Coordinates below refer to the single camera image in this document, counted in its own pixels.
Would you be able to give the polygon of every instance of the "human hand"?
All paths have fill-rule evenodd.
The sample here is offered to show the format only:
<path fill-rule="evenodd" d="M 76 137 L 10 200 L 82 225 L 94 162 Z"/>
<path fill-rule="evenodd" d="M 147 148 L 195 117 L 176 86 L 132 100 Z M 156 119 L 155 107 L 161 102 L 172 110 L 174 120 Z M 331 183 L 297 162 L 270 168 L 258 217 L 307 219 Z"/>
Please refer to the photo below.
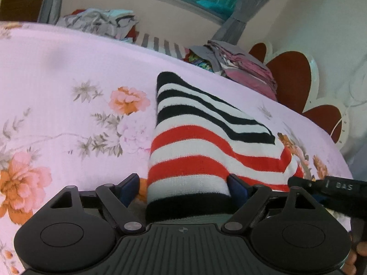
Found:
<path fill-rule="evenodd" d="M 360 242 L 357 245 L 357 253 L 361 256 L 367 257 L 367 242 Z M 355 275 L 357 269 L 355 267 L 355 262 L 357 260 L 357 253 L 351 249 L 346 259 L 346 262 L 342 268 L 342 271 L 346 273 L 346 275 Z"/>

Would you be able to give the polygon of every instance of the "silver bolt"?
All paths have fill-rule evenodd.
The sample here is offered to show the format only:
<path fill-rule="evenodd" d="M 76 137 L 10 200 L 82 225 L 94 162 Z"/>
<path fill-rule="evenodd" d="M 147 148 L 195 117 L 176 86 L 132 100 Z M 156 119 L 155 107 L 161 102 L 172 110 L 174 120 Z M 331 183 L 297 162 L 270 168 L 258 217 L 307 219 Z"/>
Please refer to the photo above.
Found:
<path fill-rule="evenodd" d="M 128 231 L 137 231 L 141 229 L 142 225 L 139 222 L 128 222 L 125 223 L 124 228 Z"/>
<path fill-rule="evenodd" d="M 242 228 L 242 224 L 238 223 L 238 222 L 228 222 L 224 225 L 224 227 L 226 229 L 228 229 L 229 231 L 239 231 Z"/>

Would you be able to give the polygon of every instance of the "brown headboard panel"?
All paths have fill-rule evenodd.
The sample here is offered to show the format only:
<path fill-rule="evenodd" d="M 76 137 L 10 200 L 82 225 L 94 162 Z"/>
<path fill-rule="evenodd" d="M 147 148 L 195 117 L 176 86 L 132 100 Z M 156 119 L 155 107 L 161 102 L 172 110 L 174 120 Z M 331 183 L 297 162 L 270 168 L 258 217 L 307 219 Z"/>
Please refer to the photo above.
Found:
<path fill-rule="evenodd" d="M 287 50 L 271 54 L 267 43 L 255 44 L 250 54 L 265 63 L 278 84 L 278 102 L 307 117 L 331 134 L 341 148 L 348 137 L 349 119 L 345 106 L 329 97 L 317 98 L 319 91 L 319 71 L 315 60 L 300 51 Z"/>

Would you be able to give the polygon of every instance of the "ribbed black surface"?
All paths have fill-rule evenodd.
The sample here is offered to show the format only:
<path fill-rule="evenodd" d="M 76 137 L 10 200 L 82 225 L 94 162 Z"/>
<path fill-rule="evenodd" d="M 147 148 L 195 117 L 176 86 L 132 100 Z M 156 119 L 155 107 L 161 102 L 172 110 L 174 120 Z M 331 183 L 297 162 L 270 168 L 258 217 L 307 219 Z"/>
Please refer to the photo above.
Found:
<path fill-rule="evenodd" d="M 25 275 L 36 274 L 38 273 L 33 271 L 25 272 Z M 214 225 L 154 224 L 143 235 L 123 238 L 105 261 L 77 274 L 281 275 L 283 273 L 261 263 L 242 238 L 223 235 Z"/>

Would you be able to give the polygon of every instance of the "striped cloth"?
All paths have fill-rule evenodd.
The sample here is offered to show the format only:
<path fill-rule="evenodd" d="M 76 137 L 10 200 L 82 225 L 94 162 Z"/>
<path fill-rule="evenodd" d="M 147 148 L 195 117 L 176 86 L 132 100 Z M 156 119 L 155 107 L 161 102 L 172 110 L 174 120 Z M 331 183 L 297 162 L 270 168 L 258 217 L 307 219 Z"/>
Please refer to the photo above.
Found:
<path fill-rule="evenodd" d="M 135 44 L 146 47 L 150 50 L 155 50 L 156 52 L 166 54 L 173 58 L 183 59 L 189 52 L 182 45 L 177 43 L 169 42 L 165 39 L 160 39 L 158 37 L 151 36 L 147 33 L 137 32 L 138 37 L 136 38 Z"/>
<path fill-rule="evenodd" d="M 263 124 L 172 72 L 157 79 L 157 126 L 148 173 L 148 222 L 228 219 L 226 178 L 287 191 L 302 171 Z"/>

